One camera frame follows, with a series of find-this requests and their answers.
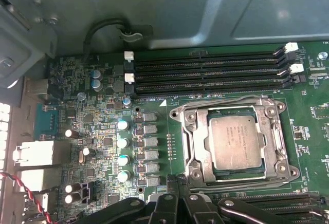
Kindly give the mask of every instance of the red wire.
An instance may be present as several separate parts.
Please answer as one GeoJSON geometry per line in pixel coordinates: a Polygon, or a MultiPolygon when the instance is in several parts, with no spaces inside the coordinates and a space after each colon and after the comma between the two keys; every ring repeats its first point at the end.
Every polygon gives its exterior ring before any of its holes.
{"type": "Polygon", "coordinates": [[[38,211],[40,213],[42,213],[47,218],[47,222],[50,223],[50,224],[56,224],[56,222],[53,222],[51,220],[49,212],[44,211],[44,209],[42,208],[40,202],[35,199],[33,192],[24,185],[24,183],[21,181],[21,179],[19,179],[16,175],[12,175],[12,174],[9,174],[7,172],[0,172],[0,175],[2,175],[5,178],[10,178],[11,180],[16,181],[17,184],[20,187],[23,187],[24,191],[27,193],[29,199],[32,200],[36,204],[36,206],[38,207],[38,211]]]}

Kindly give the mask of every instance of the electrolytic capacitor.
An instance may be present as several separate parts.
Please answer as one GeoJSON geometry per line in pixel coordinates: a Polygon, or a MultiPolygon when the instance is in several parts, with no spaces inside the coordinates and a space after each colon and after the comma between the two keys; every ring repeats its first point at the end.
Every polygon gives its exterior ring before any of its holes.
{"type": "Polygon", "coordinates": [[[126,138],[119,138],[117,141],[118,148],[127,148],[129,146],[129,140],[126,138]]]}
{"type": "Polygon", "coordinates": [[[132,106],[132,100],[129,97],[123,99],[123,106],[125,108],[130,108],[132,106]]]}
{"type": "Polygon", "coordinates": [[[78,101],[82,102],[87,98],[87,94],[85,92],[79,92],[77,94],[78,101]]]}
{"type": "Polygon", "coordinates": [[[99,70],[92,70],[91,75],[92,75],[93,79],[98,79],[99,81],[101,81],[103,78],[103,76],[99,70]]]}
{"type": "Polygon", "coordinates": [[[93,148],[84,148],[82,153],[84,156],[95,156],[96,150],[93,148]]]}
{"type": "Polygon", "coordinates": [[[92,88],[94,91],[99,92],[103,89],[103,84],[98,79],[92,80],[92,88]]]}
{"type": "Polygon", "coordinates": [[[118,122],[118,129],[119,130],[128,130],[129,128],[129,123],[126,122],[125,120],[120,120],[118,122]]]}
{"type": "Polygon", "coordinates": [[[69,184],[65,187],[65,192],[66,193],[71,193],[71,192],[76,192],[79,191],[81,189],[81,185],[79,182],[73,183],[73,184],[69,184]]]}
{"type": "Polygon", "coordinates": [[[124,170],[118,174],[118,181],[121,183],[124,183],[129,179],[130,179],[130,172],[127,170],[124,170]]]}
{"type": "Polygon", "coordinates": [[[65,132],[65,136],[66,136],[67,138],[75,138],[75,139],[77,139],[77,138],[80,138],[80,133],[77,132],[76,130],[68,129],[68,130],[66,130],[66,132],[65,132]]]}
{"type": "Polygon", "coordinates": [[[73,192],[73,193],[68,194],[68,195],[65,197],[65,202],[66,202],[66,203],[73,203],[73,202],[79,201],[80,199],[81,199],[81,195],[80,195],[80,193],[78,193],[78,192],[73,192]]]}
{"type": "Polygon", "coordinates": [[[126,166],[130,162],[130,158],[127,155],[119,156],[117,163],[119,166],[126,166]]]}

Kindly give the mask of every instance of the integrated circuit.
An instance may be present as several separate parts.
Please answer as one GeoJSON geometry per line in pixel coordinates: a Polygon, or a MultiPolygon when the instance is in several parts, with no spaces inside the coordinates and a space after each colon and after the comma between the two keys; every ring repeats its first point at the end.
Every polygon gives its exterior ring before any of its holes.
{"type": "Polygon", "coordinates": [[[135,123],[143,123],[143,118],[142,117],[135,117],[134,121],[135,121],[135,123]]]}
{"type": "Polygon", "coordinates": [[[123,92],[124,91],[124,81],[116,80],[113,84],[113,91],[114,92],[123,92]]]}
{"type": "Polygon", "coordinates": [[[69,108],[66,110],[66,117],[68,119],[75,119],[77,115],[77,112],[74,108],[69,108]]]}
{"type": "Polygon", "coordinates": [[[155,115],[155,113],[144,113],[143,120],[144,120],[144,122],[156,121],[156,115],[155,115]]]}
{"type": "Polygon", "coordinates": [[[67,78],[67,77],[72,77],[72,76],[73,76],[73,70],[66,70],[66,71],[64,71],[63,76],[64,76],[65,78],[67,78]]]}
{"type": "Polygon", "coordinates": [[[107,196],[107,205],[112,205],[120,201],[120,195],[119,194],[109,194],[107,196]]]}
{"type": "Polygon", "coordinates": [[[158,132],[158,128],[156,125],[145,125],[144,126],[144,134],[156,134],[158,132]]]}
{"type": "Polygon", "coordinates": [[[294,136],[296,140],[303,139],[303,134],[301,132],[294,133],[294,136]]]}
{"type": "Polygon", "coordinates": [[[86,170],[87,177],[94,177],[95,176],[95,169],[87,169],[86,170]]]}
{"type": "Polygon", "coordinates": [[[113,138],[111,137],[104,138],[103,146],[113,146],[113,138]]]}
{"type": "Polygon", "coordinates": [[[253,116],[210,119],[209,133],[210,150],[217,170],[240,170],[262,165],[253,116]]]}
{"type": "Polygon", "coordinates": [[[115,101],[114,102],[114,109],[115,110],[121,110],[122,109],[122,102],[121,101],[115,101]]]}
{"type": "Polygon", "coordinates": [[[157,138],[144,138],[145,147],[156,147],[158,146],[157,138]]]}
{"type": "Polygon", "coordinates": [[[123,65],[115,65],[113,69],[113,75],[114,76],[123,76],[124,74],[124,69],[123,65]]]}
{"type": "Polygon", "coordinates": [[[114,109],[114,103],[107,103],[106,109],[114,109]]]}
{"type": "Polygon", "coordinates": [[[143,129],[135,129],[135,135],[143,135],[143,129]]]}
{"type": "Polygon", "coordinates": [[[145,160],[145,154],[144,153],[139,153],[136,155],[137,160],[145,160]]]}
{"type": "Polygon", "coordinates": [[[146,160],[156,160],[156,159],[159,159],[159,152],[158,152],[158,150],[145,151],[145,159],[146,160]]]}
{"type": "Polygon", "coordinates": [[[148,187],[160,185],[160,177],[159,176],[147,177],[146,181],[147,181],[147,186],[148,187]]]}
{"type": "Polygon", "coordinates": [[[137,180],[137,185],[138,185],[138,186],[144,186],[144,185],[146,185],[146,184],[147,184],[147,182],[146,182],[145,179],[138,179],[138,180],[137,180]]]}
{"type": "Polygon", "coordinates": [[[145,166],[138,166],[136,171],[138,173],[145,173],[146,172],[146,167],[145,166]]]}
{"type": "Polygon", "coordinates": [[[94,122],[94,115],[92,115],[92,114],[86,114],[83,117],[83,122],[84,123],[93,123],[94,122]]]}

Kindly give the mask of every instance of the cable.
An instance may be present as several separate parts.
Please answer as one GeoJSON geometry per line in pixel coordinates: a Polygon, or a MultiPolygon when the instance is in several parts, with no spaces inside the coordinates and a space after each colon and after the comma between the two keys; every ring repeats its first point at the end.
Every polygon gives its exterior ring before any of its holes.
{"type": "Polygon", "coordinates": [[[121,18],[107,18],[104,20],[101,20],[95,24],[93,24],[91,26],[91,28],[89,29],[84,42],[83,42],[83,62],[86,62],[89,55],[90,55],[90,50],[91,50],[91,42],[92,42],[92,38],[93,35],[96,33],[96,31],[98,31],[99,29],[108,26],[108,25],[121,25],[123,26],[123,32],[124,33],[131,33],[131,27],[130,24],[121,19],[121,18]]]}
{"type": "Polygon", "coordinates": [[[0,175],[2,175],[3,177],[5,178],[9,178],[13,181],[16,181],[17,184],[20,186],[20,187],[23,187],[24,188],[24,191],[27,193],[28,197],[30,200],[33,201],[33,203],[38,207],[38,211],[47,218],[47,222],[50,223],[50,224],[56,224],[56,222],[52,221],[51,220],[51,217],[50,217],[50,214],[47,212],[47,211],[44,211],[44,209],[42,208],[40,202],[38,200],[36,200],[33,192],[28,189],[24,183],[21,181],[21,179],[19,179],[17,176],[15,175],[12,175],[12,174],[9,174],[7,172],[0,172],[0,175]]]}

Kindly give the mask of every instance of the green circuit board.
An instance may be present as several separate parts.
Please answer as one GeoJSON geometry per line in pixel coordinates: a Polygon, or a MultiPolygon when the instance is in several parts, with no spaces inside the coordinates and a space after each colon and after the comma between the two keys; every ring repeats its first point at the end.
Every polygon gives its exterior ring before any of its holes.
{"type": "MultiPolygon", "coordinates": [[[[135,60],[183,57],[200,51],[209,54],[271,51],[278,46],[279,44],[272,44],[137,52],[135,60]]],[[[82,64],[81,56],[61,57],[51,61],[49,79],[64,89],[64,102],[59,105],[58,117],[56,116],[56,139],[66,139],[64,132],[68,128],[77,129],[88,138],[68,140],[72,143],[71,163],[63,165],[63,187],[60,191],[58,219],[63,219],[76,211],[84,211],[88,215],[127,197],[147,200],[152,193],[166,192],[166,175],[184,172],[181,127],[169,117],[170,110],[195,100],[220,100],[248,94],[268,95],[286,104],[286,111],[280,115],[283,135],[289,163],[300,170],[301,177],[277,189],[220,192],[213,194],[211,198],[216,200],[228,196],[308,191],[329,195],[329,60],[318,59],[318,53],[322,51],[329,51],[329,42],[299,43],[298,61],[304,64],[306,82],[294,85],[290,89],[137,99],[133,100],[129,108],[122,107],[123,54],[95,55],[87,65],[82,64]],[[103,89],[99,92],[95,92],[90,86],[90,72],[93,69],[99,70],[103,75],[103,89]],[[83,102],[77,100],[79,92],[87,94],[83,102]],[[155,113],[157,120],[149,123],[135,122],[136,119],[141,119],[144,113],[155,113]],[[120,120],[129,123],[128,130],[117,130],[117,123],[120,120]],[[157,127],[156,134],[136,134],[136,130],[152,124],[157,127]],[[137,154],[144,151],[144,148],[136,145],[143,137],[158,139],[158,147],[150,149],[159,152],[159,159],[154,160],[160,166],[158,173],[137,172],[139,166],[145,166],[142,161],[136,159],[137,154]],[[116,141],[119,138],[127,138],[130,141],[129,147],[117,148],[116,141]],[[96,149],[97,155],[81,165],[78,162],[79,151],[85,147],[96,149]],[[120,155],[130,156],[131,163],[120,167],[116,163],[120,155]],[[131,179],[125,183],[119,183],[117,180],[117,175],[122,170],[127,170],[131,174],[131,179]],[[152,175],[160,176],[159,186],[147,187],[138,183],[138,180],[152,175]],[[88,208],[80,203],[66,205],[63,193],[65,185],[88,181],[96,182],[97,201],[91,203],[88,208]]],[[[36,130],[34,135],[37,139],[40,134],[53,135],[52,133],[36,130]]]]}

